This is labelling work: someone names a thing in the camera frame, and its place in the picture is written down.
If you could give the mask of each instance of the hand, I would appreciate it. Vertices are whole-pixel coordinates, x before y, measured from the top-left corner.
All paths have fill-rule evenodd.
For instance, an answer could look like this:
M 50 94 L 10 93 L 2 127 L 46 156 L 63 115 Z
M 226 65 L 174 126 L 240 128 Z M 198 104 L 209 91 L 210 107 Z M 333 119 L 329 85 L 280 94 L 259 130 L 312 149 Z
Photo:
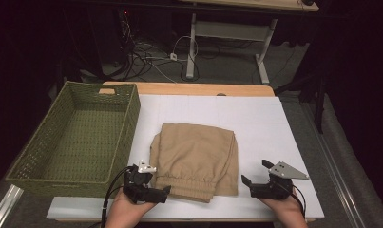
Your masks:
M 300 205 L 291 196 L 285 200 L 259 199 L 271 208 L 285 228 L 307 228 L 306 220 L 301 214 Z
M 134 203 L 123 193 L 123 188 L 120 188 L 110 207 L 105 228 L 133 228 L 138 224 L 143 215 L 154 206 L 156 206 L 156 203 Z

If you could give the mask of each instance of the folded beige pants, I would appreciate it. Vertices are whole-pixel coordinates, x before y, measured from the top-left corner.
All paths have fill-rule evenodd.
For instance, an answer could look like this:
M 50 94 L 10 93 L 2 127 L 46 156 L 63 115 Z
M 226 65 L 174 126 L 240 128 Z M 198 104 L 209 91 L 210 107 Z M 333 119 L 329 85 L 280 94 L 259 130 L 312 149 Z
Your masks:
M 173 197 L 209 202 L 238 194 L 238 145 L 233 131 L 213 126 L 164 123 L 150 148 L 157 167 L 152 185 L 171 185 Z

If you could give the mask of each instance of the gray floor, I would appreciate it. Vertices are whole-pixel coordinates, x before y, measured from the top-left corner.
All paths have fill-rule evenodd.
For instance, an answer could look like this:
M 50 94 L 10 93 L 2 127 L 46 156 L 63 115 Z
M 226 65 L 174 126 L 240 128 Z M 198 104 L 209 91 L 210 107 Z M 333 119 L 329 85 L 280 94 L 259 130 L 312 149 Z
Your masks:
M 186 58 L 185 44 L 185 41 L 181 42 L 176 48 L 175 52 L 180 59 Z M 248 44 L 222 41 L 218 55 L 218 47 L 206 40 L 201 40 L 196 60 L 200 78 L 194 83 L 260 85 L 254 58 L 254 55 L 259 52 L 260 44 L 253 43 L 247 48 L 235 48 L 242 45 L 246 47 Z M 139 45 L 139 47 L 146 48 L 148 45 Z M 292 80 L 307 47 L 290 48 L 284 44 L 269 48 L 264 63 L 272 88 L 283 86 Z M 165 54 L 156 48 L 147 52 L 154 57 L 165 57 Z M 214 59 L 206 59 L 216 55 L 218 56 Z M 180 64 L 159 65 L 161 63 L 159 61 L 153 63 L 160 72 L 152 67 L 141 76 L 142 78 L 132 80 L 184 83 L 180 77 L 182 70 Z M 113 70 L 109 66 L 105 68 L 107 71 Z M 84 77 L 84 81 L 100 83 L 91 76 Z M 313 127 L 311 111 L 313 105 L 301 104 L 297 96 L 298 92 L 285 92 L 279 97 L 325 214 L 325 218 L 310 222 L 309 226 L 318 228 L 383 227 L 383 207 L 346 141 L 331 103 L 327 99 L 324 105 L 324 134 L 319 135 Z M 0 183 L 0 200 L 8 187 L 6 183 Z M 6 220 L 5 227 L 87 227 L 89 225 L 47 220 L 46 214 L 50 202 L 50 198 L 38 198 L 24 193 L 12 215 Z

